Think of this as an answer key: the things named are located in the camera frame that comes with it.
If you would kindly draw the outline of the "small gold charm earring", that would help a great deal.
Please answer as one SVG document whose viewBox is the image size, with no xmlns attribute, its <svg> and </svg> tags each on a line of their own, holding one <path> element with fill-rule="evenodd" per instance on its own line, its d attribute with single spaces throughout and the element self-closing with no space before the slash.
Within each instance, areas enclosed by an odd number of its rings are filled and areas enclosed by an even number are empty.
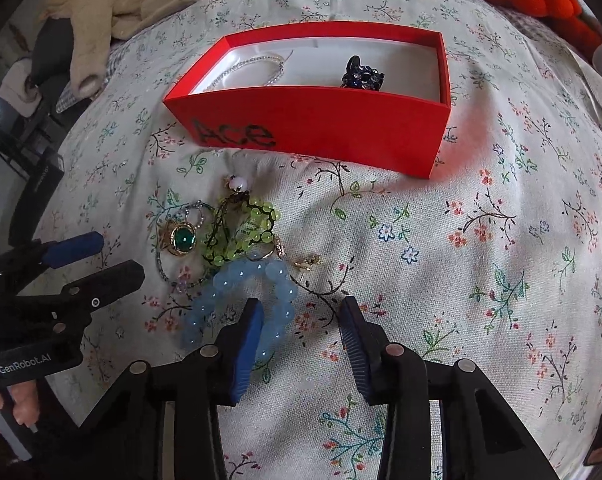
<svg viewBox="0 0 602 480">
<path fill-rule="evenodd" d="M 310 254 L 307 257 L 295 261 L 293 265 L 303 272 L 310 272 L 322 263 L 322 257 L 318 254 Z"/>
</svg>

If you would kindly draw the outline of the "gold ring green stone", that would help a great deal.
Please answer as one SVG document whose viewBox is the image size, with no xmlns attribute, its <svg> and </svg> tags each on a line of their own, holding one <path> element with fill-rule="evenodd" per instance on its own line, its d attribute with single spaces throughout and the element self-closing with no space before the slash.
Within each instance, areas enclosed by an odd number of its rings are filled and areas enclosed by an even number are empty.
<svg viewBox="0 0 602 480">
<path fill-rule="evenodd" d="M 197 245 L 197 228 L 186 221 L 168 221 L 161 230 L 160 249 L 171 255 L 182 257 L 192 252 Z"/>
</svg>

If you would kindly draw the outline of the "black hair claw clip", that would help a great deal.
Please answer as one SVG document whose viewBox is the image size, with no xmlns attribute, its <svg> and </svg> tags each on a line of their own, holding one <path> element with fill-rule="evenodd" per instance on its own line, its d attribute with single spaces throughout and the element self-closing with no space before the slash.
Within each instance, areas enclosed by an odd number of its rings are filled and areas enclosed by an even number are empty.
<svg viewBox="0 0 602 480">
<path fill-rule="evenodd" d="M 348 60 L 345 73 L 341 79 L 341 87 L 348 89 L 361 89 L 379 91 L 385 80 L 385 74 L 377 68 L 363 65 L 358 55 L 353 55 Z"/>
</svg>

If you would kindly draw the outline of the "dark chair beside bed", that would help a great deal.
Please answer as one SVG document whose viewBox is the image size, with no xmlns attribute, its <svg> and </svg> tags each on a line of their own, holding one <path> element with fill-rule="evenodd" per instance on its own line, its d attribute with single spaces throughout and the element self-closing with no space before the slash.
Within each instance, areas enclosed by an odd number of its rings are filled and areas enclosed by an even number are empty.
<svg viewBox="0 0 602 480">
<path fill-rule="evenodd" d="M 1 82 L 0 158 L 23 178 L 46 152 L 58 150 L 91 104 L 70 88 L 73 50 L 68 18 L 49 18 L 32 52 L 10 66 Z"/>
</svg>

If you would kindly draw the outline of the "grey checked bed sheet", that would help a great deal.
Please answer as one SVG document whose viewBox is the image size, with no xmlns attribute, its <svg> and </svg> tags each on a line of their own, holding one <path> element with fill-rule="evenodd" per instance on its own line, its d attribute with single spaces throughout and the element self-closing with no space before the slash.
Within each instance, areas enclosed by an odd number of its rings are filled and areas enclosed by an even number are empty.
<svg viewBox="0 0 602 480">
<path fill-rule="evenodd" d="M 126 53 L 126 44 L 122 41 L 115 42 L 110 48 L 105 75 L 88 76 L 85 81 L 81 82 L 79 94 L 74 93 L 74 89 L 72 89 L 70 82 L 68 82 L 62 93 L 60 93 L 54 111 L 57 114 L 62 114 L 85 99 L 94 100 L 105 89 L 111 77 L 114 76 L 124 53 Z"/>
</svg>

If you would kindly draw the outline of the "floral white duvet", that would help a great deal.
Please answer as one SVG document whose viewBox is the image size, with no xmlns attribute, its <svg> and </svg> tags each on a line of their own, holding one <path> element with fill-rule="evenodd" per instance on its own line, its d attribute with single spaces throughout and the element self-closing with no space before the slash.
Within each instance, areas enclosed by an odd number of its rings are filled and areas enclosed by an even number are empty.
<svg viewBox="0 0 602 480">
<path fill-rule="evenodd" d="M 162 98 L 216 40 L 266 25 L 378 21 L 441 32 L 452 114 L 428 181 L 350 164 L 191 142 Z M 357 393 L 335 310 L 366 318 L 425 359 L 472 359 L 563 479 L 602 412 L 602 77 L 549 28 L 482 0 L 207 0 L 126 44 L 105 92 L 62 144 L 66 174 L 44 240 L 88 231 L 102 252 L 46 273 L 39 292 L 123 260 L 142 289 L 99 310 L 83 363 L 48 381 L 85 419 L 123 367 L 183 356 L 201 269 L 158 247 L 167 220 L 216 203 L 230 174 L 280 212 L 295 271 L 292 317 L 236 408 L 221 412 L 237 479 L 371 479 L 386 416 Z"/>
</svg>

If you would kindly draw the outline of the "red Ace cardboard box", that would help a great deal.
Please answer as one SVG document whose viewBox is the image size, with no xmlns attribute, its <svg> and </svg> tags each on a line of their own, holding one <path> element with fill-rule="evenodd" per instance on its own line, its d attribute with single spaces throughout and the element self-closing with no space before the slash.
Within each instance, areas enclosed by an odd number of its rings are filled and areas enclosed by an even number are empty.
<svg viewBox="0 0 602 480">
<path fill-rule="evenodd" d="M 385 74 L 341 87 L 348 60 Z M 217 40 L 163 99 L 201 146 L 356 162 L 430 177 L 452 102 L 441 32 L 376 22 L 267 26 Z"/>
</svg>

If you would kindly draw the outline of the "orange plush pumpkin toy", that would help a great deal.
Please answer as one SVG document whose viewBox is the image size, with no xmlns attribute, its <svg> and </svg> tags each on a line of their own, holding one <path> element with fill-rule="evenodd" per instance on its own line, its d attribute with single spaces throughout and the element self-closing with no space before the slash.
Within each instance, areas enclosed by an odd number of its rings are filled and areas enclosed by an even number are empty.
<svg viewBox="0 0 602 480">
<path fill-rule="evenodd" d="M 602 35 L 584 18 L 578 0 L 486 0 L 519 13 L 538 18 L 559 37 L 571 44 L 587 62 L 602 45 Z"/>
</svg>

